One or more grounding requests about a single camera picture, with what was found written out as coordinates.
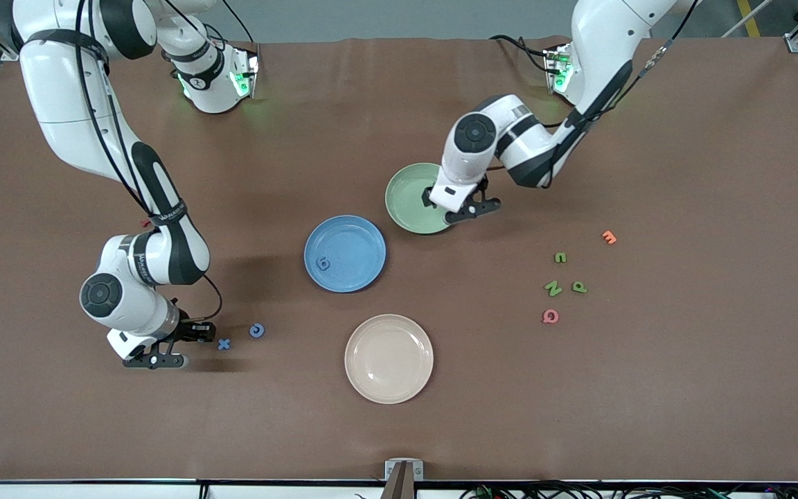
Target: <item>blue plate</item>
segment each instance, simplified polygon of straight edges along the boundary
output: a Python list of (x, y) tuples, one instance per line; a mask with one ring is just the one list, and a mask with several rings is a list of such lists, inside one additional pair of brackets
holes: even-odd
[(307, 239), (303, 262), (316, 284), (351, 293), (377, 279), (387, 261), (387, 243), (374, 224), (340, 215), (319, 224)]

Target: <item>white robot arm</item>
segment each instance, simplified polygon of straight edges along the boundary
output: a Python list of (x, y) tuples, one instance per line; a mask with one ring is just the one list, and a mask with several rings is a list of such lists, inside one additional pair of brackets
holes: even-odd
[[(209, 113), (229, 110), (250, 95), (236, 83), (256, 73), (256, 56), (228, 44), (215, 47), (200, 34), (202, 23), (191, 15), (213, 0), (165, 4), (0, 0), (0, 29), (19, 51), (26, 91), (48, 145), (73, 167), (123, 183), (155, 225), (107, 241), (80, 291), (86, 314), (112, 328), (107, 339), (123, 364), (150, 369), (186, 365), (185, 357), (171, 353), (174, 341), (213, 341), (210, 322), (193, 322), (154, 289), (199, 281), (209, 268), (209, 248), (162, 160), (125, 122), (108, 62), (148, 55), (158, 39), (183, 79), (193, 81), (184, 93)], [(105, 206), (97, 216), (105, 217)], [(165, 354), (159, 353), (162, 342), (169, 344)]]
[[(424, 192), (424, 203), (446, 208), (450, 224), (496, 211), (500, 201), (485, 196), (492, 156), (516, 184), (549, 187), (630, 78), (639, 42), (674, 3), (579, 0), (572, 16), (572, 42), (551, 54), (550, 69), (556, 76), (550, 85), (574, 104), (568, 117), (550, 133), (516, 95), (486, 99), (452, 127), (439, 175)], [(472, 199), (476, 192), (482, 194), (481, 202)]]

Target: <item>green plate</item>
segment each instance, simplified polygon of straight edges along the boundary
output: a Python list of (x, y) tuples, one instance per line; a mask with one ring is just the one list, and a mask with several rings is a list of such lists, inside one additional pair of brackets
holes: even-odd
[(449, 227), (447, 209), (424, 206), (424, 189), (436, 183), (439, 165), (431, 162), (410, 164), (397, 171), (387, 184), (384, 201), (387, 211), (399, 227), (415, 234), (435, 234)]

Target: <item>gray floor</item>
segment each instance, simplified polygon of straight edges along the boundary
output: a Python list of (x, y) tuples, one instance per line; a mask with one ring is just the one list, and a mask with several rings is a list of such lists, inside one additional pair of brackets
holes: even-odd
[[(329, 42), (346, 38), (487, 38), (570, 35), (576, 0), (232, 0), (258, 42)], [(751, 6), (757, 5), (752, 0)], [(778, 37), (795, 26), (798, 0), (774, 0), (756, 16), (764, 37)], [(223, 3), (200, 15), (227, 38), (245, 34)], [(655, 37), (669, 37), (680, 22), (669, 14)], [(741, 18), (736, 0), (703, 0), (683, 37), (719, 37)], [(734, 35), (745, 37), (739, 28)], [(711, 54), (721, 58), (722, 54)]]

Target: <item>beige plate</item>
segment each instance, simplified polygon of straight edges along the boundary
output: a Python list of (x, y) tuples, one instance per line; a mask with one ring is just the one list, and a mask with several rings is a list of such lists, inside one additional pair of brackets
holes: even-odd
[(433, 372), (433, 345), (417, 322), (402, 315), (365, 320), (346, 343), (346, 377), (369, 401), (399, 404), (418, 394)]

